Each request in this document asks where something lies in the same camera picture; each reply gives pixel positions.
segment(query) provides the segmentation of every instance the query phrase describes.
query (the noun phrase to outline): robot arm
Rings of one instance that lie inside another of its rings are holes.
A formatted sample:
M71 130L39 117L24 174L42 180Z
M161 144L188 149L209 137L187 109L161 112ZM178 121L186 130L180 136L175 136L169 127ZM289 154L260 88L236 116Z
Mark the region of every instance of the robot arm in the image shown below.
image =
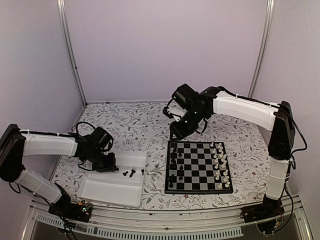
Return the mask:
M82 162L90 161L93 171L116 171L115 154L104 154L112 145L113 138L101 127L81 136L78 133L32 132L10 124L0 138L0 178L45 198L51 204L50 213L87 222L91 214L87 208L79 210L79 205L71 202L61 186L25 167L22 160L30 155L65 155Z
M283 212L281 196L290 172L290 159L295 129L288 102L268 103L233 94L224 87L208 87L201 93L187 84L178 87L172 99L186 112L166 106L163 113L175 118L170 125L170 138L181 140L194 133L200 121L213 114L228 115L257 124L272 131L268 145L271 158L269 183L262 205L244 208L245 221L257 221Z

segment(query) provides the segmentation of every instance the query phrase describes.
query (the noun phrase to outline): white tray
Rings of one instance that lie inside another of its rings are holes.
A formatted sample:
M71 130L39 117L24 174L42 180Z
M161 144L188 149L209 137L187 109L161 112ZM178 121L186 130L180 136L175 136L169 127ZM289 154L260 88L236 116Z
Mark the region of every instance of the white tray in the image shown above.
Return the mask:
M82 179L77 196L100 204L138 208L141 203L147 153L136 151L112 151L119 171L87 171ZM135 173L129 177L131 170Z

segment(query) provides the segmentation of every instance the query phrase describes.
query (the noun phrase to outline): leaf pattern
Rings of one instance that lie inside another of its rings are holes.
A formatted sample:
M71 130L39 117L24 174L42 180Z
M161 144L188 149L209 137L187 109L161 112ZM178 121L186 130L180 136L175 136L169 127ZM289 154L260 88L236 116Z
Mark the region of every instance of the leaf pattern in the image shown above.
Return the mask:
M85 108L81 121L107 130L114 138L113 148L148 153L141 196L141 209L212 209L259 202L267 190L270 163L267 146L256 125L225 115L213 115L203 134L192 134L186 141L221 141L228 154L233 194L165 194L167 143L171 119L163 115L164 103L103 103ZM92 128L80 124L82 135ZM52 181L78 201L77 191L84 171L80 161L63 156Z

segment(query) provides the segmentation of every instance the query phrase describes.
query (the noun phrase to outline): chessboard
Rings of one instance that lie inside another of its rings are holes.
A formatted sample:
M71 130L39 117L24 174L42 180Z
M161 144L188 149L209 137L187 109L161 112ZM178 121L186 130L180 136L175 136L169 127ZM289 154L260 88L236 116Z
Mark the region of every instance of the chessboard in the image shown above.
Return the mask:
M233 193L224 143L169 141L164 193Z

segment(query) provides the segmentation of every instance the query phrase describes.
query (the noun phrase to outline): white wall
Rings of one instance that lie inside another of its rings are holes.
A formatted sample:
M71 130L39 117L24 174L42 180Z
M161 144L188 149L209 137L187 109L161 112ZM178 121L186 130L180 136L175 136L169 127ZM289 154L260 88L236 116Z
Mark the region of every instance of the white wall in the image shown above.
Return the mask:
M320 2L275 1L255 98L292 106L308 150L297 152L289 187L298 192L315 239L320 237ZM302 147L296 132L294 148Z
M0 134L10 123L39 131L70 130L81 102L60 26L57 1L0 2ZM55 158L24 164L48 177ZM17 195L0 180L0 239L21 237L31 194Z
M247 95L266 0L66 0L88 102L169 100L189 83Z

